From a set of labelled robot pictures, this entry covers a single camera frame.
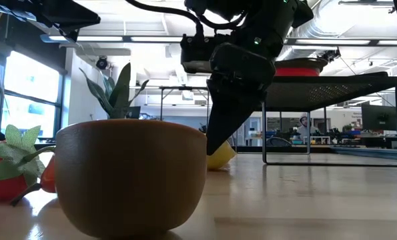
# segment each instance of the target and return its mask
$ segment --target person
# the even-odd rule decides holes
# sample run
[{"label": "person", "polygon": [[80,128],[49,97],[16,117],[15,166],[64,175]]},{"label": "person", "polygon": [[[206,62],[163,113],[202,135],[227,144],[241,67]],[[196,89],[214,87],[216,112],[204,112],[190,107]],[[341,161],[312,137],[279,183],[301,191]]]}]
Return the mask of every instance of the person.
[{"label": "person", "polygon": [[[300,127],[298,127],[298,133],[300,133],[300,139],[304,139],[308,135],[308,114],[303,113],[299,118]],[[315,133],[317,129],[311,125],[311,134]]]}]

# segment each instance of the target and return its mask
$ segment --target ventilation duct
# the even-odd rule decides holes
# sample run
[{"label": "ventilation duct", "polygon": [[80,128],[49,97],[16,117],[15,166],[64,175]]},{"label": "ventilation duct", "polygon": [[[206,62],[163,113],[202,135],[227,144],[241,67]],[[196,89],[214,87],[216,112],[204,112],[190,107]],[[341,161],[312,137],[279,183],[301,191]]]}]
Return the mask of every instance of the ventilation duct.
[{"label": "ventilation duct", "polygon": [[[363,8],[339,5],[339,0],[321,0],[313,8],[314,18],[294,29],[288,37],[293,38],[337,38],[351,29],[364,17]],[[284,46],[278,60],[309,57],[317,51],[323,52],[321,46],[315,49],[307,46]]]}]

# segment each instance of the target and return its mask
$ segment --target ceiling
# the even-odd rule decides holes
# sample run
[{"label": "ceiling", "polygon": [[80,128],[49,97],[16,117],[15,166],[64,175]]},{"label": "ceiling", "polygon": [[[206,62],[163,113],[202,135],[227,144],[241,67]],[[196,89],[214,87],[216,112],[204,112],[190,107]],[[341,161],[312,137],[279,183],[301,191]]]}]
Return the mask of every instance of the ceiling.
[{"label": "ceiling", "polygon": [[[77,3],[96,12],[101,17],[98,25],[86,27],[80,35],[170,35],[181,36],[195,33],[194,24],[179,15],[144,11],[126,3],[124,0],[75,0]],[[185,9],[183,0],[141,1],[148,5],[158,5]],[[313,6],[318,0],[309,0]],[[339,38],[397,38],[397,16],[388,14],[390,7],[363,7],[337,5],[330,14],[323,15],[325,29],[341,24],[351,24]],[[206,12],[211,21],[223,23],[215,14]],[[205,26],[205,34],[213,35],[213,29]],[[47,31],[56,35],[54,30]],[[179,67],[180,46],[178,44],[133,44],[133,43],[83,43],[88,55],[89,49],[113,54],[114,50],[129,49],[131,56],[115,58],[121,61],[134,61],[138,73],[150,79],[169,79],[175,76]],[[353,75],[373,71],[390,71],[397,67],[397,47],[340,47],[342,59],[329,64],[322,75]],[[205,85],[206,76],[202,76]]]}]

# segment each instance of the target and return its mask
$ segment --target computer monitor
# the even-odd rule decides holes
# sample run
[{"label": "computer monitor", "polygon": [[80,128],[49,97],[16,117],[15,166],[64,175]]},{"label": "computer monitor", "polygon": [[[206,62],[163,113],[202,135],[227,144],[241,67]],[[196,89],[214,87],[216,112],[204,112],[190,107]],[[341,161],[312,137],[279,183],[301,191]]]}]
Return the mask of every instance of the computer monitor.
[{"label": "computer monitor", "polygon": [[396,108],[362,105],[363,129],[397,131]]},{"label": "computer monitor", "polygon": [[128,119],[139,119],[140,117],[140,107],[129,107],[129,111],[125,115]]}]

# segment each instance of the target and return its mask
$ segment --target perforated metal shelf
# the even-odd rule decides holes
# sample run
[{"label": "perforated metal shelf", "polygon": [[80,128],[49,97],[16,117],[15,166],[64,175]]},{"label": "perforated metal shelf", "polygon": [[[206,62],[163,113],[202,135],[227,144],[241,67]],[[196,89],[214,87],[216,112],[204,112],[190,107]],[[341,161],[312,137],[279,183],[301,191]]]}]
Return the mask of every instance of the perforated metal shelf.
[{"label": "perforated metal shelf", "polygon": [[397,85],[397,77],[274,77],[266,111],[313,111]]}]

